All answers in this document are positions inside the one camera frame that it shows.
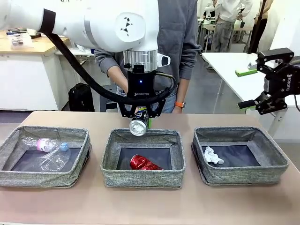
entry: gray pants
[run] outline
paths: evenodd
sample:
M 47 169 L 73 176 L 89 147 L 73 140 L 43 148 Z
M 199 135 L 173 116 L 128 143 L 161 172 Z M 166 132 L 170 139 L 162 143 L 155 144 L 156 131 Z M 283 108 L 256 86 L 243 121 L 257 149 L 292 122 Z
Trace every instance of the gray pants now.
M 214 36 L 212 38 L 212 53 L 229 52 L 230 38 L 234 31 L 234 22 L 221 21 L 216 24 Z

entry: wooden tabletop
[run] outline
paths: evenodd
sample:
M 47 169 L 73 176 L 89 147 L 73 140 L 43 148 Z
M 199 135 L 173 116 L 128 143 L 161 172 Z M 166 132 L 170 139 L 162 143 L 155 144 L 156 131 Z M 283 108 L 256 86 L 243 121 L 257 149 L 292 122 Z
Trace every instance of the wooden tabletop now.
M 204 29 L 207 30 L 215 30 L 216 25 L 215 24 L 208 24 L 208 25 L 203 25 Z M 244 27 L 240 27 L 239 25 L 235 25 L 234 26 L 234 30 L 235 31 L 252 31 L 253 26 L 244 26 Z
M 78 183 L 70 189 L 0 188 L 0 221 L 25 224 L 298 225 L 300 173 L 290 163 L 273 186 L 209 187 L 191 153 L 193 130 L 201 126 L 255 126 L 247 115 L 164 114 L 154 128 L 182 136 L 187 168 L 180 190 L 107 188 L 100 170 L 114 128 L 127 128 L 118 113 L 33 112 L 23 125 L 86 128 L 93 146 Z
M 33 48 L 11 49 L 11 43 L 6 36 L 6 31 L 0 30 L 0 54 L 46 54 L 56 51 L 55 45 L 47 37 L 38 37 L 32 40 Z

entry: white shirt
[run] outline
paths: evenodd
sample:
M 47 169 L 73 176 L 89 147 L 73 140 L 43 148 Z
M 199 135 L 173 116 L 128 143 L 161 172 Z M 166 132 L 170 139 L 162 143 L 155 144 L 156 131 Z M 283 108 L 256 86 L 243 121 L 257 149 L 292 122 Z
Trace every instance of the white shirt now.
M 238 15 L 238 7 L 241 4 L 245 5 L 245 10 L 242 12 L 243 17 L 247 16 L 252 7 L 252 0 L 217 0 L 215 6 L 216 18 L 235 22 Z

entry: robot logo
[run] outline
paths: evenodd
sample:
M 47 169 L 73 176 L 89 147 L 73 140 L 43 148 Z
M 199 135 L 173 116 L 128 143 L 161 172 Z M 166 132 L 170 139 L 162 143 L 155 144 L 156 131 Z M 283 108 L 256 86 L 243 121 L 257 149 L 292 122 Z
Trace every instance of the robot logo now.
M 126 27 L 125 27 L 124 29 L 123 29 L 123 28 L 121 28 L 121 30 L 125 31 L 125 32 L 127 33 L 127 36 L 129 36 L 127 27 L 129 27 L 130 25 L 132 26 L 133 24 L 132 24 L 132 23 L 130 23 L 130 19 L 129 19 L 129 18 L 127 18 L 127 17 L 125 17 L 125 18 L 124 18 L 124 20 L 126 20 L 126 21 L 127 21 L 127 22 L 126 22 Z

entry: red can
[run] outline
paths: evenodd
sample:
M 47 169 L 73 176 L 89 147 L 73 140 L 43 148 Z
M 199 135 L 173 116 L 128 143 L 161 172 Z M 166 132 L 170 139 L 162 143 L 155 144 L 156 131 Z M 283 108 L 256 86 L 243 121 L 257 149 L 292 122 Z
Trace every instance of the red can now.
M 150 162 L 146 157 L 135 155 L 130 160 L 130 166 L 133 170 L 162 170 L 163 168 Z

